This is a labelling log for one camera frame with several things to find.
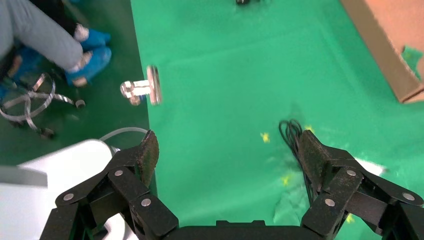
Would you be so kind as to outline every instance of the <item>metal screw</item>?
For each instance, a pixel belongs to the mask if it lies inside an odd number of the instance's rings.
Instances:
[[[410,200],[410,201],[414,201],[414,200],[415,200],[415,197],[414,197],[414,196],[412,196],[411,194],[406,193],[406,192],[402,193],[402,196],[403,196],[404,198],[406,198],[406,199]]]
[[[69,201],[69,200],[71,200],[71,199],[73,199],[74,198],[74,194],[73,193],[68,193],[68,194],[66,194],[64,197],[63,197],[63,200],[65,200],[65,201]]]
[[[334,207],[336,205],[336,203],[333,200],[331,200],[330,198],[327,198],[325,200],[325,204],[327,204],[330,207]]]
[[[349,174],[350,176],[356,176],[357,173],[352,171],[352,170],[347,170],[347,174]]]
[[[115,172],[115,176],[121,176],[124,172],[122,170],[118,170]]]
[[[147,207],[147,206],[149,206],[151,203],[152,203],[152,201],[151,201],[150,199],[148,199],[148,198],[146,198],[146,199],[144,199],[143,201],[141,201],[141,205],[142,205],[143,207]]]

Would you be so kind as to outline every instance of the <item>green floor mat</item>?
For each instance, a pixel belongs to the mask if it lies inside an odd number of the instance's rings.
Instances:
[[[298,225],[309,204],[278,131],[289,118],[424,196],[424,104],[396,101],[337,0],[131,3],[163,93],[148,106],[158,194],[180,226]],[[337,239],[379,237],[353,217]]]

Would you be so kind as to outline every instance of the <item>cardboard box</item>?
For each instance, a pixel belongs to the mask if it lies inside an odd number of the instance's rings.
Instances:
[[[424,84],[401,56],[424,52],[423,0],[340,0],[401,103],[424,101]],[[424,59],[416,70],[424,77]]]

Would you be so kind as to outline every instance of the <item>black cable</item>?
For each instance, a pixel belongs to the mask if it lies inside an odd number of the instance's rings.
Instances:
[[[313,193],[310,192],[310,190],[312,189],[311,181],[306,176],[306,173],[304,171],[304,168],[302,167],[301,161],[299,160],[299,142],[303,132],[302,126],[295,119],[291,119],[289,121],[282,120],[278,124],[278,130],[279,130],[279,133],[281,134],[282,139],[290,148],[291,152],[293,153],[294,157],[299,163],[299,167],[302,170],[303,180],[306,186],[307,198],[309,200],[309,204],[311,204],[313,202]]]
[[[282,120],[278,124],[278,130],[294,157],[299,161],[299,140],[303,132],[301,124],[295,119]]]

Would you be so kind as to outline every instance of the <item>black object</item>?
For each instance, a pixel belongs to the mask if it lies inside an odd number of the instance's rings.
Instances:
[[[310,203],[300,226],[217,221],[178,228],[177,217],[146,187],[159,156],[156,136],[148,131],[139,146],[119,151],[102,172],[59,195],[41,240],[90,237],[117,213],[140,240],[331,240],[349,213],[384,240],[424,240],[419,195],[369,173],[309,130],[296,139]]]
[[[72,37],[77,28],[77,22],[67,16],[62,0],[30,0],[37,8],[59,24]]]
[[[250,0],[235,0],[235,3],[238,5],[248,4]]]

